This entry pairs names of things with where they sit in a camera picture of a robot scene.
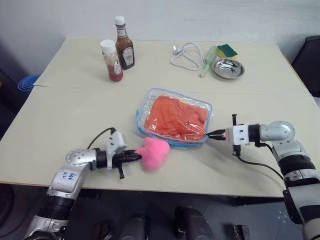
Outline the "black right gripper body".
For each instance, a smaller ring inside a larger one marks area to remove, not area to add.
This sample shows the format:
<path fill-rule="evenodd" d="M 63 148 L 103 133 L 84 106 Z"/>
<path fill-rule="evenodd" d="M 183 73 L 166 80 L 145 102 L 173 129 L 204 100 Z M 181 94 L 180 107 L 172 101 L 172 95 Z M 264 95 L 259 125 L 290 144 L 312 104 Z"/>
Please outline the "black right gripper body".
<path fill-rule="evenodd" d="M 235 133 L 235 126 L 237 126 L 237 114 L 232 114 L 232 126 L 224 130 L 222 134 L 222 140 L 228 142 L 232 145 L 232 155 L 240 156 L 241 155 L 241 146 L 238 143 L 237 137 L 238 133 Z"/>

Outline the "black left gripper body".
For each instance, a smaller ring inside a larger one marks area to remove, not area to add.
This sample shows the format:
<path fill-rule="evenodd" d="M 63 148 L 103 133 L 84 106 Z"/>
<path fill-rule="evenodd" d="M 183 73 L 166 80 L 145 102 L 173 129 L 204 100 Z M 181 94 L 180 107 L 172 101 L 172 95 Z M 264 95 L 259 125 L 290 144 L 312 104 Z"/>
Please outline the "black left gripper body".
<path fill-rule="evenodd" d="M 125 150 L 119 154 L 115 154 L 112 157 L 112 168 L 118 170 L 120 179 L 125 178 L 124 171 L 123 171 L 123 164 L 128 162 L 128 159 L 127 159 L 128 156 L 129 156 L 129 153 L 127 150 Z"/>

